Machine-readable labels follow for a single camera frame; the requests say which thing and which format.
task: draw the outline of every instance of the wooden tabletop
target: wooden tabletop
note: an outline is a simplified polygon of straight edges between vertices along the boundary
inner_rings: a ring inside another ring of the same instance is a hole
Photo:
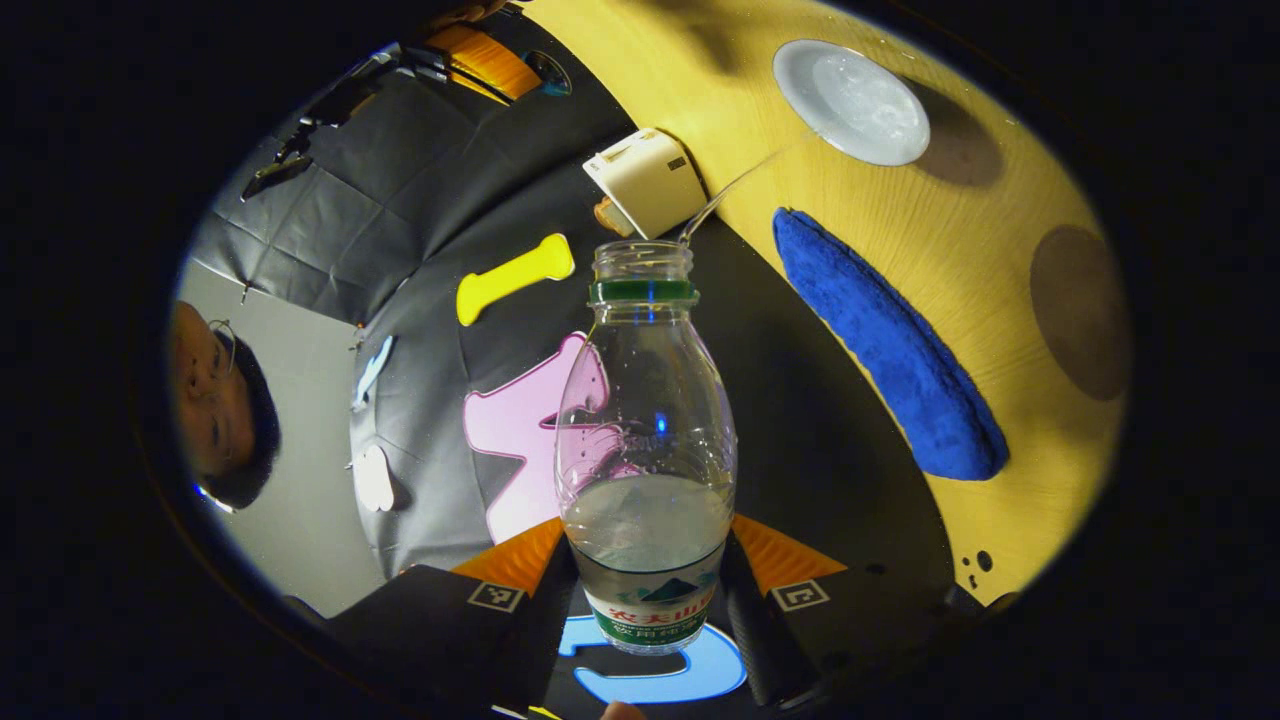
[[[1030,582],[1103,483],[1132,355],[1105,231],[1052,151],[920,47],[818,3],[538,0],[525,12],[636,124],[684,142],[710,192],[790,147],[718,215],[782,273],[772,214],[808,213],[932,323],[1011,455],[988,482],[927,475],[956,582],[983,603]],[[925,155],[873,167],[815,138],[772,74],[774,51],[797,38],[851,47],[914,82],[932,124]]]

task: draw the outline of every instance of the yellow plastic toy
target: yellow plastic toy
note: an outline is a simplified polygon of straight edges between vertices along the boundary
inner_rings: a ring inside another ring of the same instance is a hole
[[[540,279],[562,281],[573,274],[573,254],[563,233],[549,234],[538,247],[507,260],[488,273],[470,273],[458,283],[458,322],[476,322],[493,301]]]

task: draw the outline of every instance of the plastic water bottle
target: plastic water bottle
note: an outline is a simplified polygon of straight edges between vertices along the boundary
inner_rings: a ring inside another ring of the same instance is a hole
[[[685,243],[595,251],[595,325],[557,415],[556,491],[604,638],[667,655],[698,638],[733,516],[737,436],[690,322]]]

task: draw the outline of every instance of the white box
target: white box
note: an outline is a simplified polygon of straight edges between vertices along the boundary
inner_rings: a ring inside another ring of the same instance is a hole
[[[582,163],[582,169],[645,240],[687,220],[707,204],[685,149],[653,128],[613,143]]]

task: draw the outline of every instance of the brown circle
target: brown circle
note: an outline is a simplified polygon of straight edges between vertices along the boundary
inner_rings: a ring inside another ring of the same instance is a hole
[[[1053,360],[1075,387],[1111,400],[1129,384],[1133,333],[1120,268],[1107,243],[1059,225],[1032,259],[1032,307]]]

